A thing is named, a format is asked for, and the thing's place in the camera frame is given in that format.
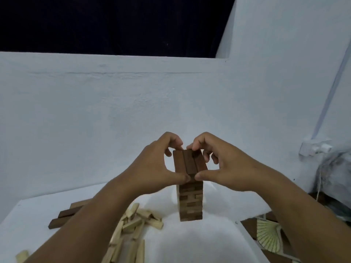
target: cable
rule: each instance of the cable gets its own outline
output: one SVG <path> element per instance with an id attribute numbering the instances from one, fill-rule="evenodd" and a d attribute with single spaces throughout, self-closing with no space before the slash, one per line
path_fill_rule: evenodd
<path id="1" fill-rule="evenodd" d="M 346 49 L 344 58 L 343 58 L 343 60 L 342 60 L 342 62 L 340 64 L 339 70 L 336 73 L 333 85 L 331 86 L 330 91 L 329 91 L 328 96 L 327 96 L 327 99 L 325 100 L 325 103 L 324 103 L 322 112 L 319 115 L 317 124 L 316 124 L 316 126 L 315 126 L 315 128 L 313 130 L 313 134 L 312 134 L 311 139 L 315 139 L 316 136 L 318 135 L 318 132 L 319 132 L 319 130 L 320 130 L 321 126 L 322 126 L 322 123 L 324 121 L 325 115 L 327 114 L 327 111 L 329 109 L 330 103 L 331 103 L 331 101 L 332 101 L 332 99 L 334 97 L 336 88 L 339 85 L 339 82 L 340 82 L 340 79 L 341 79 L 341 75 L 343 74 L 345 66 L 346 66 L 346 64 L 347 64 L 347 62 L 348 62 L 348 60 L 350 58 L 350 54 L 351 54 L 351 39 L 350 39 L 350 42 L 349 42 L 349 46 Z"/>

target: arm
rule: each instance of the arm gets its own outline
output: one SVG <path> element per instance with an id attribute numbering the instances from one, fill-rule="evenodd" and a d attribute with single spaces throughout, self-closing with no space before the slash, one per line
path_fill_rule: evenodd
<path id="1" fill-rule="evenodd" d="M 166 169 L 164 154 L 172 155 L 168 147 L 182 149 L 182 141 L 167 132 L 146 146 L 123 173 L 108 182 L 26 263 L 100 263 L 118 221 L 135 198 L 190 180 L 187 174 Z"/>
<path id="2" fill-rule="evenodd" d="M 232 190 L 255 191 L 269 204 L 302 262 L 350 261 L 351 229 L 278 171 L 256 161 L 235 146 L 203 133 L 187 149 L 204 149 L 218 170 L 196 174 Z"/>

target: pile of light wooden blocks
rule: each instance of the pile of light wooden blocks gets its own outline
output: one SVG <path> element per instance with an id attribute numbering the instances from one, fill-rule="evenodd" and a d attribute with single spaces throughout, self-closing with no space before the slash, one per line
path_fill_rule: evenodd
<path id="1" fill-rule="evenodd" d="M 126 234 L 132 236 L 125 263 L 144 263 L 145 240 L 139 240 L 139 237 L 145 224 L 161 230 L 162 216 L 158 212 L 140 208 L 139 203 L 133 203 L 121 217 L 101 263 L 118 262 Z"/>
<path id="2" fill-rule="evenodd" d="M 175 171 L 191 177 L 190 182 L 177 186 L 180 221 L 201 220 L 204 183 L 194 179 L 196 173 L 207 170 L 201 150 L 174 150 L 173 159 Z"/>

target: hand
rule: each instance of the hand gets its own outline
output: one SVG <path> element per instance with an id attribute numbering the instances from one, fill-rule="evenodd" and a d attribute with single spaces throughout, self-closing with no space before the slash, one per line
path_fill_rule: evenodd
<path id="1" fill-rule="evenodd" d="M 277 172 L 208 132 L 196 137 L 186 148 L 203 149 L 205 162 L 209 162 L 211 155 L 213 163 L 219 163 L 218 170 L 197 173 L 197 181 L 212 181 L 236 191 L 254 191 L 255 186 L 264 183 L 272 172 Z"/>
<path id="2" fill-rule="evenodd" d="M 186 173 L 169 171 L 165 166 L 164 154 L 171 157 L 168 148 L 183 149 L 183 141 L 170 132 L 147 145 L 134 162 L 116 178 L 124 179 L 126 184 L 138 195 L 155 193 L 166 186 L 184 184 L 190 181 Z"/>

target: right hand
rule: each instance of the right hand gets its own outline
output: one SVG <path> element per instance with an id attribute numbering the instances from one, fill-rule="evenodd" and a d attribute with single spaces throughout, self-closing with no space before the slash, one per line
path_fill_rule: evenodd
<path id="1" fill-rule="evenodd" d="M 274 169 L 258 162 L 230 143 L 204 132 L 194 139 L 187 149 L 203 149 L 205 162 L 210 155 L 218 170 L 205 170 L 195 175 L 197 181 L 212 181 L 236 191 L 255 191 L 265 183 Z"/>

